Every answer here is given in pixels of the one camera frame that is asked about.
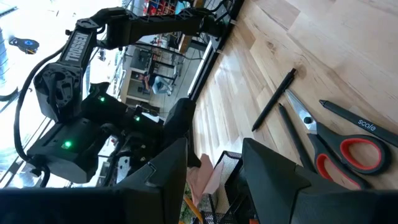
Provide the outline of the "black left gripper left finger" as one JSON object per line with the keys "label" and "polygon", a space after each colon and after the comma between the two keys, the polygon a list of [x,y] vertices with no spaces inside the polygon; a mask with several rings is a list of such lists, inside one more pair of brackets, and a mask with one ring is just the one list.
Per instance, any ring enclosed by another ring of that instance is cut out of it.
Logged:
{"label": "black left gripper left finger", "polygon": [[187,175],[180,138],[112,187],[0,190],[0,224],[178,224]]}

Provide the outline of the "orange pencil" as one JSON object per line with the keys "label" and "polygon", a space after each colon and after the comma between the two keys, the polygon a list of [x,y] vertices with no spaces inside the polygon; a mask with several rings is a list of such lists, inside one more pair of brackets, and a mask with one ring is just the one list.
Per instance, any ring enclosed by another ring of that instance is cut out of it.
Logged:
{"label": "orange pencil", "polygon": [[199,209],[197,209],[197,207],[193,204],[192,200],[187,195],[184,195],[183,199],[184,199],[185,203],[188,205],[188,207],[190,208],[190,210],[198,218],[198,220],[200,221],[200,224],[204,224],[203,217],[202,217]]}

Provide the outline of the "person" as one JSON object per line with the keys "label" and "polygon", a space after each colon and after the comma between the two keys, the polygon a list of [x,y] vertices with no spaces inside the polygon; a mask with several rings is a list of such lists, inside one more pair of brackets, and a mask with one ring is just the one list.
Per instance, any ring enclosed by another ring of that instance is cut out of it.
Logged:
{"label": "person", "polygon": [[143,84],[143,88],[149,92],[153,92],[156,95],[166,94],[171,95],[173,92],[173,86],[163,77],[158,75],[143,73],[136,76]]}

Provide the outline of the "red and black scissors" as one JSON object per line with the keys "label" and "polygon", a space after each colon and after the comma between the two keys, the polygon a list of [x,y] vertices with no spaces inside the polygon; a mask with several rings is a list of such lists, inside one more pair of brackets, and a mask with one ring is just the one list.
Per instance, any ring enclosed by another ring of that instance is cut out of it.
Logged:
{"label": "red and black scissors", "polygon": [[[329,161],[343,177],[357,188],[364,190],[370,189],[371,184],[357,173],[377,175],[390,167],[391,161],[387,157],[391,155],[391,150],[382,140],[364,134],[340,135],[317,121],[292,91],[285,92],[295,113],[309,131],[307,136],[315,150],[315,169],[323,178],[333,180],[325,166],[325,162]],[[361,143],[376,149],[378,155],[376,164],[366,166],[352,156],[349,147]]]}

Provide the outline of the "black pen with scale print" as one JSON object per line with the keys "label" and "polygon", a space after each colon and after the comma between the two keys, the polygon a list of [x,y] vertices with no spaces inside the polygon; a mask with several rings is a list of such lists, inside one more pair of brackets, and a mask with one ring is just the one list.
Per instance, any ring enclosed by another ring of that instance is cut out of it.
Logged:
{"label": "black pen with scale print", "polygon": [[319,100],[319,103],[326,109],[330,110],[334,114],[348,120],[349,122],[357,125],[359,128],[385,140],[389,144],[392,144],[395,147],[398,147],[398,134],[395,134],[389,130],[382,128],[381,126],[376,125],[370,120],[362,118],[330,101],[327,100]]}

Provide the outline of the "black mesh desk organizer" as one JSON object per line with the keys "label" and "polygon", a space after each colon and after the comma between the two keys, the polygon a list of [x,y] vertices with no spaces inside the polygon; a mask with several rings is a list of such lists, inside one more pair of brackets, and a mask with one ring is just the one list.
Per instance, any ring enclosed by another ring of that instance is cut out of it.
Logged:
{"label": "black mesh desk organizer", "polygon": [[205,207],[200,210],[203,224],[259,224],[241,154],[223,151],[217,164],[223,165],[220,186],[204,197]]}

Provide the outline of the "pink sticky note pad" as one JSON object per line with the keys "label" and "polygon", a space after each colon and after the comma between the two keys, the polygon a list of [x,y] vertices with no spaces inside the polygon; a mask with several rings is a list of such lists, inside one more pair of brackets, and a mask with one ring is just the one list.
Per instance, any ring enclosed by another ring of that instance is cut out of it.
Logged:
{"label": "pink sticky note pad", "polygon": [[224,169],[224,162],[213,167],[207,154],[200,158],[201,166],[192,167],[187,172],[187,184],[189,185],[192,202],[197,206],[205,194],[216,192],[221,183],[221,174]]}

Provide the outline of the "thin black pencil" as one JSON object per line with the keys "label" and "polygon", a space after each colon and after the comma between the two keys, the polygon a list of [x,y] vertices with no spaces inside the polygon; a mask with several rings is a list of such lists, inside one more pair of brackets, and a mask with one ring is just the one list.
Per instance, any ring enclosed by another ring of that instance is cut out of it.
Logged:
{"label": "thin black pencil", "polygon": [[316,169],[315,169],[315,167],[314,167],[314,165],[313,165],[313,163],[312,163],[312,161],[310,159],[310,156],[308,155],[307,150],[305,149],[305,147],[304,147],[304,145],[303,145],[303,143],[302,143],[302,141],[300,139],[300,136],[299,136],[298,132],[296,131],[296,129],[294,127],[294,124],[293,124],[293,122],[292,122],[287,110],[280,103],[278,104],[278,109],[279,109],[279,112],[280,112],[280,114],[282,116],[282,119],[283,119],[283,121],[284,121],[284,123],[285,123],[285,125],[286,125],[286,127],[288,129],[290,137],[292,138],[292,140],[294,142],[294,145],[295,145],[295,147],[297,149],[297,152],[299,154],[299,159],[300,159],[303,167],[308,169],[308,170],[310,170],[310,171],[312,171],[312,172],[314,172],[314,173],[316,173],[317,171],[316,171]]}

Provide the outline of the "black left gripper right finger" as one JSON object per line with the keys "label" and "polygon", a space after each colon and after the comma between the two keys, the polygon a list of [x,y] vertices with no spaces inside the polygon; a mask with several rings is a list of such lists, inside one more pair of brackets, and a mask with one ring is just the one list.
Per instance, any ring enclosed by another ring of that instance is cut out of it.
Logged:
{"label": "black left gripper right finger", "polygon": [[260,224],[398,224],[398,190],[349,190],[252,138],[244,175]]}

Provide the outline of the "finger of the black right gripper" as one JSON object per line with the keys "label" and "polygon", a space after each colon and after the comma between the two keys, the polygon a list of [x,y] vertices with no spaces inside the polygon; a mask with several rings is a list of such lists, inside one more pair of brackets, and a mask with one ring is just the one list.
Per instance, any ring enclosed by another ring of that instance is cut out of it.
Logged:
{"label": "finger of the black right gripper", "polygon": [[195,154],[193,141],[191,138],[188,138],[188,146],[187,146],[187,167],[201,167],[201,160]]}

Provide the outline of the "black ceiling device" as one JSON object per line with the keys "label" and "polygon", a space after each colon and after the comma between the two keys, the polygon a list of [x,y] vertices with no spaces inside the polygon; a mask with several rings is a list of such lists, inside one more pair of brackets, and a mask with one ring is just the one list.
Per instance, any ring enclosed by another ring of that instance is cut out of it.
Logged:
{"label": "black ceiling device", "polygon": [[40,44],[32,39],[19,39],[17,37],[9,41],[10,45],[18,47],[25,54],[36,54]]}

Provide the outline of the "black pen with clip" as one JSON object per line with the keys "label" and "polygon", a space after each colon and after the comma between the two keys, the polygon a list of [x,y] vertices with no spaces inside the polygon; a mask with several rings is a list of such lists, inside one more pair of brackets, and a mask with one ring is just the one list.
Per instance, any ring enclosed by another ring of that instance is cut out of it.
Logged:
{"label": "black pen with clip", "polygon": [[261,111],[260,115],[257,117],[257,120],[255,121],[255,123],[253,124],[253,126],[251,128],[252,132],[257,130],[262,125],[265,118],[270,113],[270,111],[274,107],[274,105],[278,102],[281,95],[293,82],[293,80],[295,78],[296,71],[297,71],[297,69],[293,68],[293,69],[291,69],[291,71],[288,74],[286,74],[285,78],[282,80],[281,84],[278,86],[275,93],[271,96],[270,100],[267,102],[264,109]]}

